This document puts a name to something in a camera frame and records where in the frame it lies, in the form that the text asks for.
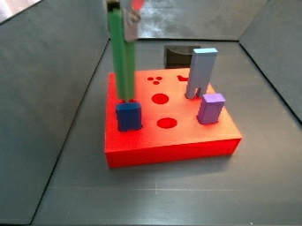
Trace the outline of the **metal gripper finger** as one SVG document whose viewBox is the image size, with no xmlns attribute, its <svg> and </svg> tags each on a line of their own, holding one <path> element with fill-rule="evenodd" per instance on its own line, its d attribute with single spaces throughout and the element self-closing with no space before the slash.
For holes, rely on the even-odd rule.
<svg viewBox="0 0 302 226">
<path fill-rule="evenodd" d="M 132 42 L 138 39 L 138 24 L 142 19 L 140 10 L 144 5 L 144 0 L 126 0 L 123 7 L 124 21 L 124 39 Z"/>
<path fill-rule="evenodd" d="M 112 31 L 119 23 L 120 2 L 119 0 L 106 0 L 108 30 Z"/>
</svg>

